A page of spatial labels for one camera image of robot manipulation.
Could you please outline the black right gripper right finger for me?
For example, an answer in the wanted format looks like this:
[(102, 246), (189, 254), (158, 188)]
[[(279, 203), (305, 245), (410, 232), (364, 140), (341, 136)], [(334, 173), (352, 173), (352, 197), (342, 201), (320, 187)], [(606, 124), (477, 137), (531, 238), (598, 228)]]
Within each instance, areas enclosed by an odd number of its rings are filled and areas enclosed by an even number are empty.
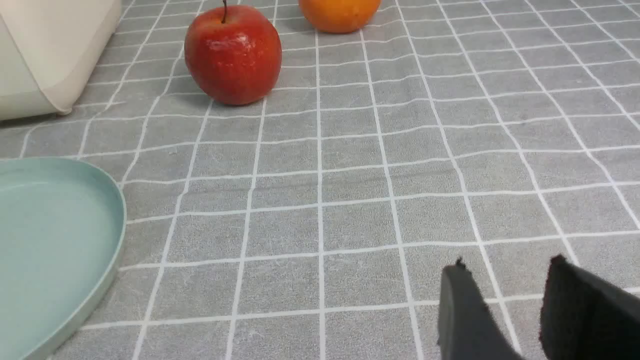
[(556, 255), (542, 296), (539, 341), (549, 360), (637, 360), (639, 298)]

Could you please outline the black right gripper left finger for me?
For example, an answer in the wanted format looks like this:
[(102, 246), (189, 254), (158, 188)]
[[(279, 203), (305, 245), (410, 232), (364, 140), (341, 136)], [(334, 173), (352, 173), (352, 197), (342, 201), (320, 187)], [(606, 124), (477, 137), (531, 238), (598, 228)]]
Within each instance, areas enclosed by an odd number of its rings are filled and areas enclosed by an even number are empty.
[(462, 258), (441, 272), (438, 346), (442, 360), (522, 359), (503, 336)]

